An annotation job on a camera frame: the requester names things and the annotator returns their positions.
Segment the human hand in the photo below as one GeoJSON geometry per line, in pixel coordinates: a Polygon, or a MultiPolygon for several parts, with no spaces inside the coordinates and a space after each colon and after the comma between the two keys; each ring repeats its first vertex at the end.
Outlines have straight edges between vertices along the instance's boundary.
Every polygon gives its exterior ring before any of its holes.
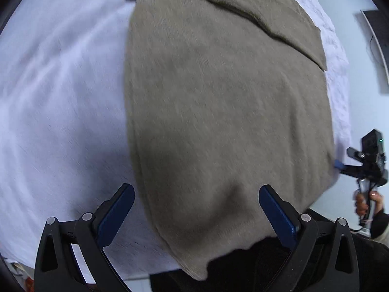
{"type": "MultiPolygon", "coordinates": [[[[370,199],[375,202],[374,215],[376,215],[384,207],[384,197],[377,191],[371,191],[370,199]]],[[[366,215],[369,206],[365,203],[365,198],[361,193],[355,196],[355,206],[357,207],[355,212],[358,216],[366,215]]]]}

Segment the finger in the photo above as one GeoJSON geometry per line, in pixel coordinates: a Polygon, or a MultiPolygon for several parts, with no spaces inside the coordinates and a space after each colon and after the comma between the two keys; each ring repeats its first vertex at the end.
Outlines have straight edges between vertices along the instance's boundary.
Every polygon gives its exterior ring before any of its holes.
{"type": "Polygon", "coordinates": [[[363,194],[358,192],[357,195],[355,196],[355,200],[357,202],[362,202],[364,200],[363,194]]]}
{"type": "Polygon", "coordinates": [[[357,205],[358,210],[367,210],[368,208],[369,208],[369,206],[365,203],[361,203],[361,204],[357,205]]]}
{"type": "Polygon", "coordinates": [[[364,215],[366,215],[367,211],[366,210],[356,209],[355,213],[357,213],[358,216],[364,216],[364,215]]]}
{"type": "Polygon", "coordinates": [[[379,194],[377,191],[371,191],[370,192],[370,198],[371,200],[377,202],[377,203],[382,203],[383,202],[383,197],[381,194],[379,194]]]}
{"type": "Polygon", "coordinates": [[[353,193],[353,200],[354,200],[354,201],[357,200],[358,194],[359,194],[359,190],[355,190],[354,193],[353,193]]]}

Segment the blue gripper pad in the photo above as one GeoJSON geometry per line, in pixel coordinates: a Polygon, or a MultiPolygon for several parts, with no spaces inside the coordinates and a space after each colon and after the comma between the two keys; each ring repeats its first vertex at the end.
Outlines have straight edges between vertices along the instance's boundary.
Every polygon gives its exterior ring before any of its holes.
{"type": "Polygon", "coordinates": [[[282,246],[293,250],[297,245],[297,232],[300,230],[297,211],[290,203],[284,202],[268,184],[259,189],[258,199],[282,246]],[[285,206],[288,206],[288,213],[292,213],[294,216],[288,218],[287,213],[282,208],[285,206]]]}
{"type": "Polygon", "coordinates": [[[111,244],[134,201],[134,188],[127,183],[124,183],[111,200],[107,201],[110,207],[97,227],[97,245],[100,249],[111,244]]]}
{"type": "Polygon", "coordinates": [[[340,162],[339,160],[335,160],[335,164],[334,164],[334,167],[336,168],[336,169],[339,169],[339,170],[344,170],[344,169],[346,169],[346,166],[345,166],[345,164],[343,164],[342,162],[340,162]]]}

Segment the sweater sleeve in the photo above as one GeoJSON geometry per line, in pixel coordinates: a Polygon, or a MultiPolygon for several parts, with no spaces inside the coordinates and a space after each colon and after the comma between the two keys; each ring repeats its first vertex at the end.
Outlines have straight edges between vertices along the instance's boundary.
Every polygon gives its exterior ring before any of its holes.
{"type": "Polygon", "coordinates": [[[380,237],[386,237],[383,235],[385,233],[389,233],[388,225],[389,225],[389,215],[385,214],[384,209],[382,209],[374,216],[374,219],[371,223],[371,228],[370,228],[371,238],[376,241],[380,241],[378,240],[380,239],[380,237]]]}

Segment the wrinkled white fabric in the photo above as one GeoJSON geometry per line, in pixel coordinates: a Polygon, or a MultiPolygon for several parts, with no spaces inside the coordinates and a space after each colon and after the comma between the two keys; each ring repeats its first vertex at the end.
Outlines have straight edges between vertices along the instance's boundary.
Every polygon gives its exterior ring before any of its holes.
{"type": "MultiPolygon", "coordinates": [[[[350,145],[347,59],[317,0],[337,157],[350,145]]],[[[0,251],[34,267],[45,221],[94,211],[124,182],[136,190],[123,96],[125,0],[23,0],[0,35],[0,251]]],[[[178,268],[138,198],[105,252],[123,279],[178,268]]],[[[76,250],[87,282],[93,282],[76,250]]]]}

